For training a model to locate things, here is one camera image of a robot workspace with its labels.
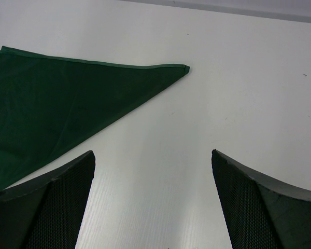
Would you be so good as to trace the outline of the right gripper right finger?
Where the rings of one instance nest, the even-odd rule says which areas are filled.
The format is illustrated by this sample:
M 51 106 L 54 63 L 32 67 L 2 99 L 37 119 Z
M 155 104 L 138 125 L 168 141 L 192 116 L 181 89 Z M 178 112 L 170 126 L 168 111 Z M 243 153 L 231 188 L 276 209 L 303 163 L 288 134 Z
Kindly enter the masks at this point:
M 311 248 L 311 191 L 212 151 L 212 170 L 233 248 Z

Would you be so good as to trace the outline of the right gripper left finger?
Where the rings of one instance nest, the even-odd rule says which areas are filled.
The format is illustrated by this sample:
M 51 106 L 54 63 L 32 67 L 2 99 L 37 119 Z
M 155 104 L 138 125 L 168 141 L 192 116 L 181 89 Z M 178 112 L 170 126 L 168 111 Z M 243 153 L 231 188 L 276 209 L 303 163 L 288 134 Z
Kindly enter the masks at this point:
M 0 191 L 0 248 L 75 248 L 94 171 L 90 150 Z

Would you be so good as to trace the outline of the dark green cloth napkin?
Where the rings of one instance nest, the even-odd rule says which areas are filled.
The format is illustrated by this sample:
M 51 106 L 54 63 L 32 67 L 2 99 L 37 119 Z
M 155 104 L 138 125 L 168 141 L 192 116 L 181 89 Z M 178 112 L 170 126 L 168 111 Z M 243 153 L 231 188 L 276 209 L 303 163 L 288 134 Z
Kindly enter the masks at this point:
M 184 64 L 134 66 L 0 49 L 0 191 L 53 162 L 185 77 Z

